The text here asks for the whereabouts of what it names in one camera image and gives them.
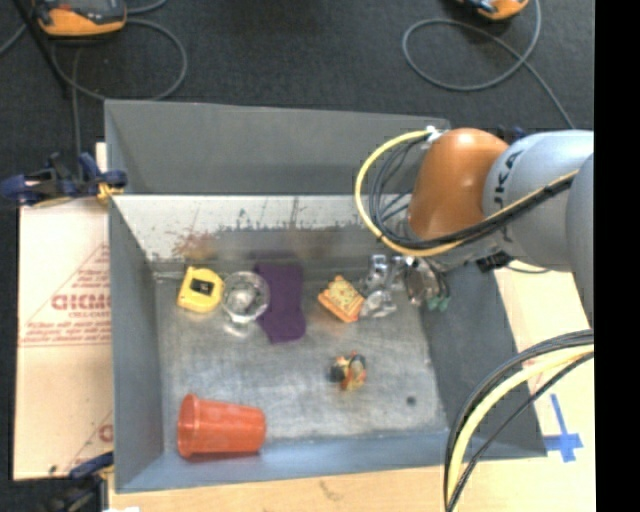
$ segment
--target yellow cable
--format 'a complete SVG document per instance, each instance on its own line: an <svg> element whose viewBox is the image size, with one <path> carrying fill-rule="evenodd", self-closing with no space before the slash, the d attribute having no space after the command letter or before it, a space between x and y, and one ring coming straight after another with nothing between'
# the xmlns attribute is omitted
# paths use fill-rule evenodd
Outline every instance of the yellow cable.
<svg viewBox="0 0 640 512"><path fill-rule="evenodd" d="M456 488L458 478L460 476L460 467L462 466L464 453L467 449L467 445L469 444L471 436L473 435L483 418L487 415L489 410L516 386L529 380L531 377L551 370L557 366L570 363L585 354L593 352L593 350L593 345L589 345L586 347L571 347L560 350L560 353L553 353L549 356L546 356L544 359L541 359L539 362L535 363L532 366L523 368L518 373L512 375L507 380L502 382L500 385L496 386L496 388L478 404L478 406L469 415L464 427L460 431L458 440L456 441L451 455L451 463L448 473L449 483L447 486L446 496L447 503L451 499L453 491Z"/></svg>
<svg viewBox="0 0 640 512"><path fill-rule="evenodd" d="M384 243L387 247L389 247L390 249L393 249L394 251L400 253L400 254L404 254L405 256L416 256L416 257L430 257L430 256L436 256L438 254L443 254L447 251L450 251L451 249L454 249L456 247L458 247L459 245L463 244L464 242L466 242L466 240L462 239L462 240L458 240L456 242L449 242L449 243L445 243L445 244L441 244L438 247L432 247L429 249L412 249L410 247L405 247L404 245L400 245L396 242L393 242L392 240L389 240L389 238L387 238L382 231L380 231L380 229L378 228L378 226L376 226L373 221L371 220L371 218L369 217L369 215L367 214L364 205L362 203L362 184L364 182L364 178L366 177L367 173L369 172L369 169L371 168L371 166L373 165L373 163L380 158L386 151L390 150L391 148L402 144L403 142L407 142L409 140L413 140L413 139L418 139L421 137L426 137L427 135L430 135L434 133L431 130L420 130L420 131L414 131L414 132L409 132L409 133L405 133L403 135L400 135L398 137L395 137L387 142L385 142L382 146L380 146L378 149L376 149L373 153L371 153L371 155L369 155L369 157L364 161L364 163L362 164L362 167L360 167L360 171L358 172L358 176L356 177L356 184L355 184L355 190L354 190L354 200L356 203L356 209L358 210L358 214L360 215L360 217L362 218L362 220L364 221L365 225L367 226L367 228L376 236L376 238L378 238L382 243ZM500 217L503 215L508 214L511 210L517 208L518 206L520 206L520 204L524 203L525 201L531 199L531 197L535 196L536 194L539 194L542 190L544 190L546 187L553 187L555 186L557 183L566 180L568 178L571 178L573 176L575 176L576 174L578 174L578 170L572 171L570 173L565 174L564 176L560 176L559 178L551 181L550 183L548 183L545 187L541 187L537 190L534 190L533 192L531 192L530 194L527 194L526 196L521 197L520 199L518 199L517 201L514 201L513 203L511 203L510 205L508 205L506 208L503 208L502 210L497 211L496 213L490 215L489 217L487 217L484 221L482 222L486 222L487 220L492 220L496 217Z"/></svg>

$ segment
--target red cup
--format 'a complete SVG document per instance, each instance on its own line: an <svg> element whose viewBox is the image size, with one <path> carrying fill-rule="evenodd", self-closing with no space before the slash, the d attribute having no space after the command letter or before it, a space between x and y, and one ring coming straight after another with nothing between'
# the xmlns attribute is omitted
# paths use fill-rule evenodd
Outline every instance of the red cup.
<svg viewBox="0 0 640 512"><path fill-rule="evenodd" d="M264 413L255 407L202 400L190 393L178 417L178 452L195 454L255 453L266 434Z"/></svg>

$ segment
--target dark floor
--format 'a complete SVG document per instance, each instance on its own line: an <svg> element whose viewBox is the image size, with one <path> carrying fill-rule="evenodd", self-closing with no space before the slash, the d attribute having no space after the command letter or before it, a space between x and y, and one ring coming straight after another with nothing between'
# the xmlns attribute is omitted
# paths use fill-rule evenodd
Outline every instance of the dark floor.
<svg viewBox="0 0 640 512"><path fill-rule="evenodd" d="M155 0L130 0L137 8ZM11 1L0 10L0 48L21 26ZM471 86L507 71L535 33L537 4L508 23L489 24L454 0L169 0L137 17L115 38L78 48L59 47L61 68L99 96L162 95L178 78L180 53L162 29L184 47L188 69L169 97L174 101L418 114L448 119L452 126L525 131L594 129L595 2L540 1L541 26L526 66L492 87L453 91L419 76L402 51L404 32L415 63L425 73ZM471 24L474 29L449 25ZM491 42L490 34L508 45ZM563 114L539 81L555 94ZM102 105L80 93L80 147L103 135ZM60 86L33 37L25 32L0 54L0 179L38 169L53 151L73 158L71 90ZM0 510L28 511L64 482L8 482L11 475L16 339L16 215L0 205Z"/></svg>

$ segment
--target purple cloth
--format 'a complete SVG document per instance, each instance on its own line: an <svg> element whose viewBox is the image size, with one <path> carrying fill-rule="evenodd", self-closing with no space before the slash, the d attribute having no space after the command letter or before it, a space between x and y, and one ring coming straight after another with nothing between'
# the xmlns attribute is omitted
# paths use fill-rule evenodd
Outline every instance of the purple cloth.
<svg viewBox="0 0 640 512"><path fill-rule="evenodd" d="M254 272L269 285L270 302L257 322L272 343L295 341L306 332L302 313L302 267L258 263Z"/></svg>

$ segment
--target blue tape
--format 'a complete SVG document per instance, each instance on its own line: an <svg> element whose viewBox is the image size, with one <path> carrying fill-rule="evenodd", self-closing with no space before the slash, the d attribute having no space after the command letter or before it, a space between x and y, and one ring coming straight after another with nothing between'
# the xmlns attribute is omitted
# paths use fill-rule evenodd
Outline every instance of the blue tape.
<svg viewBox="0 0 640 512"><path fill-rule="evenodd" d="M563 462L574 462L576 456L574 450L576 448L583 448L582 441L578 434L569 434L567 426L562 417L562 411L560 410L560 402L555 394L551 395L551 403L560 425L560 434L555 436L544 436L544 444L547 450L558 450L562 456Z"/></svg>

